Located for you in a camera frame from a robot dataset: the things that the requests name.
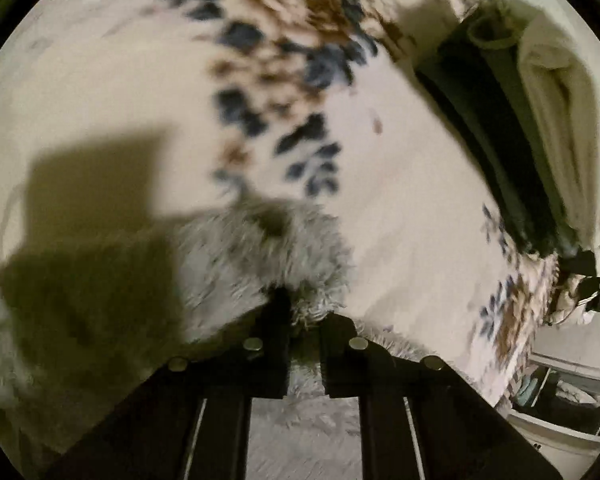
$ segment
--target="metal bolt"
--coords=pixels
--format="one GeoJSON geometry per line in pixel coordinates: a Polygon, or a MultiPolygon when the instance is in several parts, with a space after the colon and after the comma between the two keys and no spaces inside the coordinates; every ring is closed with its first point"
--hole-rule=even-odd
{"type": "Polygon", "coordinates": [[[369,341],[363,337],[352,337],[349,339],[349,348],[352,350],[365,350],[369,346],[369,341]]]}
{"type": "Polygon", "coordinates": [[[429,370],[440,371],[445,367],[445,362],[440,359],[437,355],[428,355],[420,361],[429,370]]]}
{"type": "Polygon", "coordinates": [[[242,348],[249,352],[259,352],[260,350],[262,350],[263,346],[264,343],[259,337],[250,337],[248,339],[245,339],[242,343],[242,348]]]}
{"type": "Polygon", "coordinates": [[[187,366],[189,366],[189,361],[184,357],[172,357],[167,364],[167,368],[171,372],[183,372],[187,369],[187,366]]]}

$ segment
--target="white bedding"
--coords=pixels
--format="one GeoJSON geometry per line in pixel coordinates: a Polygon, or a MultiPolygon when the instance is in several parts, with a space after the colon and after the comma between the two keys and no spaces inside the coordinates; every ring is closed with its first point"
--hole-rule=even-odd
{"type": "MultiPolygon", "coordinates": [[[[407,340],[439,354],[495,405],[541,319],[555,259],[516,253],[479,169],[411,81],[413,56],[451,30],[462,0],[376,0],[404,31],[398,63],[365,44],[350,86],[334,80],[311,102],[299,94],[290,119],[262,114],[268,129],[254,138],[222,123],[214,95],[238,85],[257,108],[298,90],[261,92],[262,64],[217,43],[232,20],[254,19],[240,0],[220,0],[224,16],[208,22],[186,16],[197,5],[41,0],[18,26],[0,52],[0,261],[23,243],[224,205],[243,184],[315,200],[354,250],[345,314],[398,348],[407,340]],[[243,68],[214,76],[219,60],[243,68]],[[275,155],[309,113],[324,118],[324,139],[275,155]],[[337,154],[315,155],[334,143],[337,154]],[[290,182],[298,162],[304,174],[290,182]],[[338,170],[318,170],[325,162],[338,170]]],[[[277,25],[257,25],[255,52],[272,56],[277,25]]],[[[283,68],[298,63],[301,74],[305,62],[292,55],[283,68]]]]}

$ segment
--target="dark green fabric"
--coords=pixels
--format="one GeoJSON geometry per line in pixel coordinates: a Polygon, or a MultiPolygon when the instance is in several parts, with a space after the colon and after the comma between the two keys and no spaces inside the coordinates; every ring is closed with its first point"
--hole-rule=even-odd
{"type": "Polygon", "coordinates": [[[518,48],[513,46],[493,50],[482,49],[480,54],[504,92],[531,148],[534,165],[538,177],[542,181],[549,210],[555,221],[558,253],[565,257],[573,256],[578,251],[578,237],[576,231],[565,220],[564,203],[555,185],[554,176],[551,173],[549,161],[542,144],[540,130],[518,73],[518,48]]]}
{"type": "Polygon", "coordinates": [[[550,254],[564,243],[558,241],[534,154],[501,88],[506,82],[496,79],[481,49],[467,37],[468,27],[479,18],[465,20],[417,74],[429,89],[438,88],[434,98],[447,113],[455,109],[448,118],[478,160],[518,249],[550,254]]]}

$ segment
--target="hanging towel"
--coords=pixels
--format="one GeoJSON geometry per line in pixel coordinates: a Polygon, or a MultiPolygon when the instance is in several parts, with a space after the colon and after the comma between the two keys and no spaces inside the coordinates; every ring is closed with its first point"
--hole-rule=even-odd
{"type": "Polygon", "coordinates": [[[592,82],[566,33],[542,12],[518,44],[518,71],[564,202],[584,249],[600,226],[598,110],[592,82]]]}

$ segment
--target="floral bedspread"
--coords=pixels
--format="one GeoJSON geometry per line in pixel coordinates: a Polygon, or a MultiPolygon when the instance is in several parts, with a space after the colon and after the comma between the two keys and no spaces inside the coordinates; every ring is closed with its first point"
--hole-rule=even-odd
{"type": "Polygon", "coordinates": [[[396,354],[439,354],[495,405],[557,264],[516,252],[412,77],[465,10],[41,0],[0,53],[0,257],[249,193],[312,200],[354,248],[344,314],[396,354]]]}

